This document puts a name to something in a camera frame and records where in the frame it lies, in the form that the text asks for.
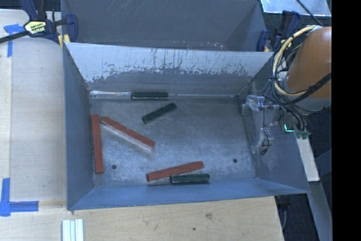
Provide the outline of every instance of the dark green block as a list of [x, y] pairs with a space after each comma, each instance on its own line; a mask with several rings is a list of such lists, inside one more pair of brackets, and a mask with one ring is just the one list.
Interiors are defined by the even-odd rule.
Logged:
[[209, 182], [210, 175], [203, 174], [187, 174], [187, 175], [172, 175], [170, 176], [170, 182], [174, 185], [182, 184], [202, 184]]
[[148, 124], [149, 122], [155, 121], [156, 119], [175, 110], [176, 108], [177, 108], [177, 106], [175, 105], [175, 103], [167, 104], [165, 107], [157, 109], [156, 111], [143, 116], [142, 120], [145, 124]]
[[167, 100], [168, 93], [132, 93], [132, 100]]

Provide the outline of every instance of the red block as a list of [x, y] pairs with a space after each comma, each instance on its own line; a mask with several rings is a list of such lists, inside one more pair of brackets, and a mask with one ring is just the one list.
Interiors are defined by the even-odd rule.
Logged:
[[99, 115], [91, 115], [91, 131], [93, 133], [95, 173], [102, 174], [104, 173], [104, 165]]
[[120, 133], [121, 136], [128, 139], [129, 141], [145, 146], [146, 148], [153, 148], [155, 145], [155, 142], [151, 139], [148, 139], [147, 137], [131, 129], [128, 129], [125, 125], [122, 125], [119, 122], [110, 119], [109, 117], [102, 117], [101, 122], [102, 124], [107, 125], [114, 130], [117, 130], [117, 132]]
[[150, 182], [150, 181], [154, 181], [157, 179], [170, 177], [172, 175], [183, 174], [183, 173], [187, 173], [187, 172], [191, 172], [191, 171], [195, 171], [195, 170], [200, 170], [202, 168], [204, 168], [204, 164], [202, 161], [192, 162], [192, 163], [188, 163], [188, 164], [175, 166], [172, 168], [167, 168], [164, 170], [159, 170], [159, 171], [155, 171], [152, 173], [148, 173], [147, 180], [148, 180], [148, 182]]

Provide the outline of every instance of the green light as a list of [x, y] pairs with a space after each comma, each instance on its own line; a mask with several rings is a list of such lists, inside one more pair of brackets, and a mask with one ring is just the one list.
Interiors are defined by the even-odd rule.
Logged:
[[287, 129], [286, 124], [284, 124], [284, 129], [286, 130], [286, 132], [294, 132], [294, 130], [289, 130], [289, 129]]

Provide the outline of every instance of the bin floor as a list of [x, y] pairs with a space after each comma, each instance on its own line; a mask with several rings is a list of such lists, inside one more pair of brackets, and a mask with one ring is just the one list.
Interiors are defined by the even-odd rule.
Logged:
[[[169, 103], [177, 108], [144, 124], [142, 117]], [[173, 97], [168, 100], [91, 98], [91, 114], [127, 126], [155, 141], [149, 151], [101, 125], [104, 173], [94, 174], [97, 187], [148, 185], [146, 174], [203, 161], [199, 173], [210, 181], [255, 177], [254, 160], [246, 141], [235, 97]], [[154, 183], [169, 183], [168, 179]]]

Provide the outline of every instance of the blue tape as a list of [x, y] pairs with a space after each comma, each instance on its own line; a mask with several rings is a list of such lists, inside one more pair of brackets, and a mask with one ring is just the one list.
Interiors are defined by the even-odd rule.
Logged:
[[[11, 35], [13, 33], [17, 33], [17, 32], [23, 32], [25, 31], [24, 27], [22, 27], [19, 24], [11, 24], [11, 25], [5, 25], [4, 29], [6, 30], [6, 32]], [[10, 40], [7, 44], [7, 57], [11, 57], [12, 56], [12, 40]]]
[[9, 217], [15, 212], [37, 212], [39, 201], [10, 202], [10, 178], [2, 180], [0, 216]]

